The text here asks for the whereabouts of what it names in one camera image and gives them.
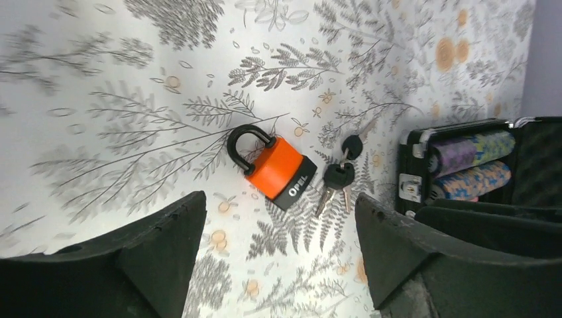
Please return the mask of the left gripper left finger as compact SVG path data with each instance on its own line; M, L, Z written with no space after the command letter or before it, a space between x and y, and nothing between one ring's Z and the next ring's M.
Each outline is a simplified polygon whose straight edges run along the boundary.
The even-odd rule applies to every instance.
M54 254L1 260L2 317L181 317L206 218L195 191Z

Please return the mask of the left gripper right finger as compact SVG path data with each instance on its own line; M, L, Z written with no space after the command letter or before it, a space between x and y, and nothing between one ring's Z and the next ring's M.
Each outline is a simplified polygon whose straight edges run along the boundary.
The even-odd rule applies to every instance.
M412 216L355 205L383 317L560 317L561 208L437 200Z

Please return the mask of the black-head key bunch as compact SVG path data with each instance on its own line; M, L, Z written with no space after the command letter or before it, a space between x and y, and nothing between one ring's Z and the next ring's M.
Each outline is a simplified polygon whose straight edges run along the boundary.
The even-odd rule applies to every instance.
M351 161L361 155L368 133L375 125L376 119L372 119L361 132L351 134L343 141L342 158L338 163L328 165L324 172L324 191L315 211L316 218L319 218L325 211L338 191L343 192L346 212L351 212L351 184L355 180L355 168Z

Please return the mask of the orange black padlock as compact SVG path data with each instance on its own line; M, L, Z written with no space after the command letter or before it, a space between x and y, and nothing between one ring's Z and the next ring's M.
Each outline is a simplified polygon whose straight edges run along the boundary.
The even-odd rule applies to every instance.
M246 161L237 151L237 142L245 134L254 135L264 144L253 162ZM317 165L284 138L270 136L256 125L234 128L227 139L227 153L245 178L283 211L297 203L317 172Z

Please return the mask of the black poker chip case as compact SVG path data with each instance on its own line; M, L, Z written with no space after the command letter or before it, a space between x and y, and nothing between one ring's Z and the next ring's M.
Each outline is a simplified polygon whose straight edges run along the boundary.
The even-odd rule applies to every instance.
M484 248L561 257L561 118L416 129L398 147L395 208Z

